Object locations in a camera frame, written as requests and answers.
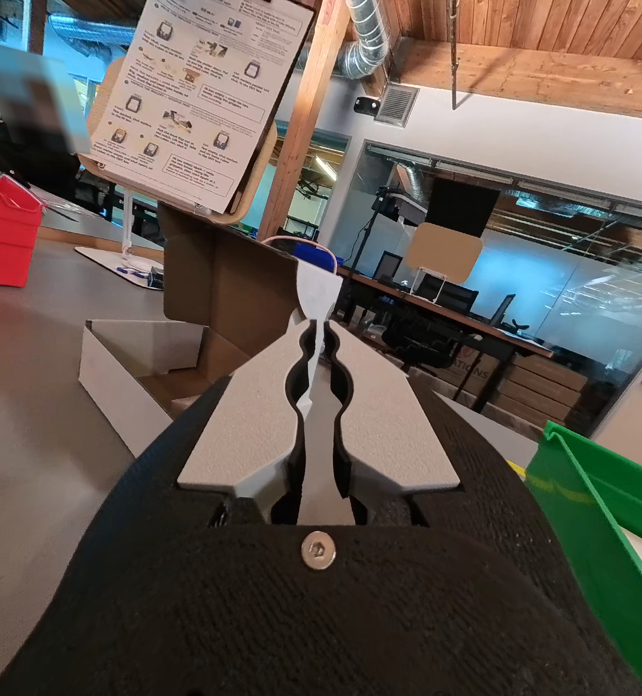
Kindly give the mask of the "wooden work table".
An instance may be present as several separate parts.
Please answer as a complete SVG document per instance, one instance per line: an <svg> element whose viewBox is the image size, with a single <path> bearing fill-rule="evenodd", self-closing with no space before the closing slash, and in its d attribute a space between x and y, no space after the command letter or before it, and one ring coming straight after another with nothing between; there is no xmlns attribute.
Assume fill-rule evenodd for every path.
<svg viewBox="0 0 642 696"><path fill-rule="evenodd" d="M491 398L495 396L497 387L514 362L515 356L539 356L546 360L553 357L550 349L534 340L520 337L503 328L491 326L408 292L389 287L344 266L338 267L336 271L350 286L349 303L343 316L344 321L350 321L355 307L360 305L360 300L356 298L358 291L361 299L390 298L394 301L393 304L382 308L381 312L390 312L401 322L411 321L423 325L427 331L451 340L458 346L466 345L477 353L498 361L471 407L475 413L482 413Z"/></svg>

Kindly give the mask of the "white plastic object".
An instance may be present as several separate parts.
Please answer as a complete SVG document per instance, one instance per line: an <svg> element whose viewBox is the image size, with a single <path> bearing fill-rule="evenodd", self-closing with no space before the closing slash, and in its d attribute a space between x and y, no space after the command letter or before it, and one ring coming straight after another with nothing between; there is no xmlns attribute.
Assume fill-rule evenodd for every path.
<svg viewBox="0 0 642 696"><path fill-rule="evenodd" d="M76 246L74 251L128 283L146 290L151 290L146 286L146 278L151 267L163 268L159 262L150 259L145 260L130 255L124 256L118 252L98 248Z"/></svg>

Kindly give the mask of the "tan rounded board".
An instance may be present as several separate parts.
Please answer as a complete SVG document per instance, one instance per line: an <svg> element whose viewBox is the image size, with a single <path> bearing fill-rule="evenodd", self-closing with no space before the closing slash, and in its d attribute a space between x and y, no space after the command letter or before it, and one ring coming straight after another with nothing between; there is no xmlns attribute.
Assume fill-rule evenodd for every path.
<svg viewBox="0 0 642 696"><path fill-rule="evenodd" d="M459 284L466 282L482 250L479 237L422 222L413 233L404 262Z"/></svg>

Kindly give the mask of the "green plastic bin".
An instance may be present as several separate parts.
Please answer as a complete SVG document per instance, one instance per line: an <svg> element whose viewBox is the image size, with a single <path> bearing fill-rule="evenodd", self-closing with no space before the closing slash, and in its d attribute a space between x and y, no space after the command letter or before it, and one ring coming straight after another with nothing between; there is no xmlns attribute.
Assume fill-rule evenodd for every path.
<svg viewBox="0 0 642 696"><path fill-rule="evenodd" d="M596 618L642 680L642 466L548 422L525 483Z"/></svg>

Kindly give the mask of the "instruction sheet on board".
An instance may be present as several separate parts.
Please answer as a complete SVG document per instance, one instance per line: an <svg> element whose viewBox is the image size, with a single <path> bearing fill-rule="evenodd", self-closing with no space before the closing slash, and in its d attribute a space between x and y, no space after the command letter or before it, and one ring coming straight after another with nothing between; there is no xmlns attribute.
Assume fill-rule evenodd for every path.
<svg viewBox="0 0 642 696"><path fill-rule="evenodd" d="M94 135L94 132L104 118L110 93L118 79L118 74L124 59L124 57L121 57L110 63L103 82L96 88L93 104L86 120L90 136ZM206 220L218 225L231 225L241 221L247 215L253 203L258 185L263 178L264 170L270 160L277 135L276 123L272 122L267 135L263 138L263 144L255 154L255 160L250 165L247 176L240 183L239 189L233 197L233 202L228 205L229 212L225 213L211 212L209 209L193 202L179 200L153 187L142 186L135 181L132 176L125 177L116 173L111 173L108 169L100 168L97 162L90 159L88 155L81 154L79 159L85 169L90 171L90 173L106 179L111 183L120 185L125 190L131 190L135 193L148 196L159 203L183 211L195 219Z"/></svg>

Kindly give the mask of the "red plastic bin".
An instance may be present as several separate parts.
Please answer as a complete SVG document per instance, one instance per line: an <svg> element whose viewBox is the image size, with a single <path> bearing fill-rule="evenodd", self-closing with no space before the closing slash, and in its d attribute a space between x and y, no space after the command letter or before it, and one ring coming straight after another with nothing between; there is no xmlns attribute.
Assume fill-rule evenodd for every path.
<svg viewBox="0 0 642 696"><path fill-rule="evenodd" d="M14 179L0 177L0 285L26 286L42 217L38 198Z"/></svg>

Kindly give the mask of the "silver flexible duct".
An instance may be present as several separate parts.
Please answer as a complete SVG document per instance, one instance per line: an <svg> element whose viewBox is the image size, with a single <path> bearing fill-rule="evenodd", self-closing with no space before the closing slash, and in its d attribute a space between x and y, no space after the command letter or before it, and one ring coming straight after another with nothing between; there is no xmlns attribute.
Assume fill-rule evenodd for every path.
<svg viewBox="0 0 642 696"><path fill-rule="evenodd" d="M357 39L345 43L335 61L334 74L361 80L373 74L388 56L390 32L379 1L346 1Z"/></svg>

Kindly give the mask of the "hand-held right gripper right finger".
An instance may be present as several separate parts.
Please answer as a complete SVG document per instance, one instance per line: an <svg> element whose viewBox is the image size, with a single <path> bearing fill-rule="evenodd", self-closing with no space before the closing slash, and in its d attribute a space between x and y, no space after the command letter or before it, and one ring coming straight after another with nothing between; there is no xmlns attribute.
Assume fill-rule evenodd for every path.
<svg viewBox="0 0 642 696"><path fill-rule="evenodd" d="M402 370L334 320L325 324L335 485L354 516L389 499L458 489L459 475Z"/></svg>

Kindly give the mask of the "black flat panel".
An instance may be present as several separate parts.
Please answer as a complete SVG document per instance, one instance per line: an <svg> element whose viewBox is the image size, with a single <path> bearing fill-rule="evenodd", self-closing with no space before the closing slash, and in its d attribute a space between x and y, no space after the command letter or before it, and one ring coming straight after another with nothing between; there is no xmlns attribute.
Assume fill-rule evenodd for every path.
<svg viewBox="0 0 642 696"><path fill-rule="evenodd" d="M499 196L494 188L436 178L425 222L481 238Z"/></svg>

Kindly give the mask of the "cardboard box stack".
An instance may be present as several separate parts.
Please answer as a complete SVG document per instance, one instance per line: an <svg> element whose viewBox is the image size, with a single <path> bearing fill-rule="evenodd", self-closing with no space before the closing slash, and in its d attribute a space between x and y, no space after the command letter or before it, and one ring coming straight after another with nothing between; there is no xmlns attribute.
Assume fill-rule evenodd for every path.
<svg viewBox="0 0 642 696"><path fill-rule="evenodd" d="M442 378L478 397L499 361L463 347ZM580 404L589 379L541 356L515 356L500 376L487 404L538 428L549 421L565 424Z"/></svg>

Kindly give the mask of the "white cardboard mailer box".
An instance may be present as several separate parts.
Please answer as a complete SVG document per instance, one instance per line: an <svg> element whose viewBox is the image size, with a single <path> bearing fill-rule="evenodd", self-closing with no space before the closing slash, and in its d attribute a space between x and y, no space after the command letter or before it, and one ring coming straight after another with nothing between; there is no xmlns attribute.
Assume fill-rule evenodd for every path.
<svg viewBox="0 0 642 696"><path fill-rule="evenodd" d="M158 222L166 319L91 319L82 336L79 382L134 456L289 328L322 326L343 282L336 257L294 257L296 237L264 244L164 204Z"/></svg>

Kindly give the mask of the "wall air vent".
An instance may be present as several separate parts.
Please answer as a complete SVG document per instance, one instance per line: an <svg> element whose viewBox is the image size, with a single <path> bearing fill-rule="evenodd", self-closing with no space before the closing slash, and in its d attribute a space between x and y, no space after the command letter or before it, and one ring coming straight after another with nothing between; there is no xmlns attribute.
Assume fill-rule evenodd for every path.
<svg viewBox="0 0 642 696"><path fill-rule="evenodd" d="M404 129L419 93L419 87L389 82L379 100L375 122Z"/></svg>

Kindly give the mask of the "wooden pillar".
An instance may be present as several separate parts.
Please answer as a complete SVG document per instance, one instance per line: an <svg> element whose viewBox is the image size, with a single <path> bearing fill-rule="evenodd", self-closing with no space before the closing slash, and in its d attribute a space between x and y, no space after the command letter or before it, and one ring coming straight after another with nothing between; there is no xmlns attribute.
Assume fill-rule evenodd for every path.
<svg viewBox="0 0 642 696"><path fill-rule="evenodd" d="M345 1L322 2L258 229L259 242L277 235L286 220L349 21L350 12Z"/></svg>

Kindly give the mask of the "black mesh office chair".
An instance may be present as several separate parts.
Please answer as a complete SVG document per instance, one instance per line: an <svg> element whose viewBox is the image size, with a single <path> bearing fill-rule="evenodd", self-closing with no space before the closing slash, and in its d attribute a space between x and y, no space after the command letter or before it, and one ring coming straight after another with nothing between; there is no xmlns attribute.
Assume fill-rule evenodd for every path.
<svg viewBox="0 0 642 696"><path fill-rule="evenodd" d="M380 338L401 360L400 369L406 374L421 365L447 369L463 347L463 342L433 330L429 322L408 317L393 317Z"/></svg>

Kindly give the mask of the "glass partition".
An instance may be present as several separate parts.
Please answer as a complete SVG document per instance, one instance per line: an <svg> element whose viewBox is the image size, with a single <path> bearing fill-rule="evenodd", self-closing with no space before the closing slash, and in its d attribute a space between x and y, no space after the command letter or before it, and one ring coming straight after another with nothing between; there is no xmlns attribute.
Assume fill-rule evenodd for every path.
<svg viewBox="0 0 642 696"><path fill-rule="evenodd" d="M464 283L404 262L436 178L500 191ZM564 425L590 436L642 367L642 204L368 141L331 236L348 269L380 187L399 189L400 217L377 218L355 272L550 349L549 360L589 379ZM385 329L395 317L381 312L390 298L356 298L363 325ZM467 378L455 387L443 380L446 369L419 368L473 405Z"/></svg>

